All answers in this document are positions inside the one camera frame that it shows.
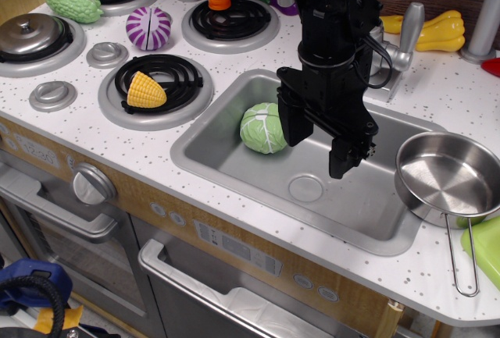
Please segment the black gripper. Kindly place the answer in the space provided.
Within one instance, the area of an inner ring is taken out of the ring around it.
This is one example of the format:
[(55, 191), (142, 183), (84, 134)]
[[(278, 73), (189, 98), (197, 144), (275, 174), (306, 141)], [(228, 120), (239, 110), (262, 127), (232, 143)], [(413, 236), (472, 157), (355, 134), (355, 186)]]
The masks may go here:
[(278, 112), (284, 139), (291, 147), (313, 134), (318, 126), (334, 137), (329, 152), (329, 174), (341, 179), (374, 153), (378, 126), (363, 104), (368, 88), (372, 49), (365, 45), (340, 65), (303, 62), (301, 69), (277, 71)]

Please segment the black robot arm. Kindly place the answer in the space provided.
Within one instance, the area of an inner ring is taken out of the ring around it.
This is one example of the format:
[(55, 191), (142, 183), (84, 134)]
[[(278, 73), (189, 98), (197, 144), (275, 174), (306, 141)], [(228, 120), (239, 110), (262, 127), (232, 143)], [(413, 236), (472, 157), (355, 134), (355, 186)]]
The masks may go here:
[(332, 136), (329, 174), (341, 179), (368, 157), (378, 126), (363, 95), (369, 86), (380, 24), (377, 0), (295, 0), (302, 25), (301, 69), (277, 76), (278, 112), (284, 139), (295, 146), (313, 128)]

